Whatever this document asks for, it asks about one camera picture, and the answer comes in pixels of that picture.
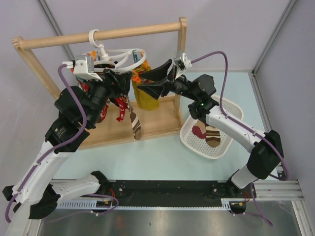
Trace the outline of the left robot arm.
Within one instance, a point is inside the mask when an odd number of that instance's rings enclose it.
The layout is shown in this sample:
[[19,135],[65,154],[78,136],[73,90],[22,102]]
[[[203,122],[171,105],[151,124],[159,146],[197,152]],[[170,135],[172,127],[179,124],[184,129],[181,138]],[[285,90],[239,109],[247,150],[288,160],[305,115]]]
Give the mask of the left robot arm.
[[43,219],[64,200],[94,193],[102,197],[108,193],[107,178],[100,171],[94,171],[66,188],[56,187],[50,181],[88,138],[88,130],[96,128],[107,100],[128,95],[132,73],[104,69],[99,74],[99,80],[88,81],[88,92],[78,86],[70,86],[61,68],[58,73],[66,86],[54,104],[59,111],[58,118],[45,134],[41,149],[28,172],[18,184],[3,189],[2,193],[9,202],[6,214],[16,202],[15,214],[25,207],[27,219]]

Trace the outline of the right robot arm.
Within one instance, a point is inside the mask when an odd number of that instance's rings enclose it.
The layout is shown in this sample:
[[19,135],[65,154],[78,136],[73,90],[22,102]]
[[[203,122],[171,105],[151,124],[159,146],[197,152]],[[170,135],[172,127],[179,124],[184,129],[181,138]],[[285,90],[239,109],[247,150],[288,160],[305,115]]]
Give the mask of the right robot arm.
[[283,162],[280,135],[274,130],[255,130],[226,112],[222,101],[212,98],[216,92],[212,76],[202,74],[193,81],[185,77],[184,72],[190,65],[189,62],[169,59],[159,67],[141,73],[140,78],[148,82],[138,88],[154,99],[170,92],[191,99],[193,102],[188,105],[188,109],[193,119],[218,128],[247,150],[250,154],[247,164],[229,178],[227,185],[228,194],[239,197],[245,187],[258,179],[266,179]]

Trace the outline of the brown white striped sock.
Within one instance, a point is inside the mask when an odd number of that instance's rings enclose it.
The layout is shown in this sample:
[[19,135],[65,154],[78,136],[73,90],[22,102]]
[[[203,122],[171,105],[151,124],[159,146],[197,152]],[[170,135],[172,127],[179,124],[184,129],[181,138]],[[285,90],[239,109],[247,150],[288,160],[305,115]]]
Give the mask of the brown white striped sock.
[[206,140],[206,143],[210,147],[216,148],[221,143],[220,130],[218,128],[215,128],[215,127],[209,125],[207,127],[206,139],[205,140]]

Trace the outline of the white plastic clip hanger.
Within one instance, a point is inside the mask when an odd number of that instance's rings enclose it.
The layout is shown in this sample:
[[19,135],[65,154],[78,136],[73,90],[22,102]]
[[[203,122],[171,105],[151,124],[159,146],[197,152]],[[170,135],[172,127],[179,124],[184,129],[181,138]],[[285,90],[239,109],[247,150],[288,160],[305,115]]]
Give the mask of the white plastic clip hanger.
[[[94,61],[94,67],[101,65],[114,66],[115,72],[128,72],[133,71],[135,68],[142,65],[147,55],[141,56],[141,51],[144,51],[140,48],[131,48],[131,49],[110,49],[106,50],[104,44],[100,41],[95,40],[95,33],[98,32],[98,29],[93,29],[88,33],[88,40],[94,51],[97,51],[97,61]],[[138,55],[138,62],[134,63],[132,51],[136,50]]]

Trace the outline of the red patterned sock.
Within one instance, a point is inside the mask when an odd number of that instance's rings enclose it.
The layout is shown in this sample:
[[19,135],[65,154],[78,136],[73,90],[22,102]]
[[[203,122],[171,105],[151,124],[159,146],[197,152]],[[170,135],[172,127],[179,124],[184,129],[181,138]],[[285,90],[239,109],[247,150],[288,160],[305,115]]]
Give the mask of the red patterned sock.
[[116,98],[115,100],[120,110],[119,117],[116,118],[116,120],[118,122],[122,122],[125,118],[125,113],[127,109],[127,102],[126,102],[127,99],[125,97],[120,97],[120,98]]
[[100,113],[97,123],[101,123],[106,118],[107,110],[108,110],[108,105],[105,105]]

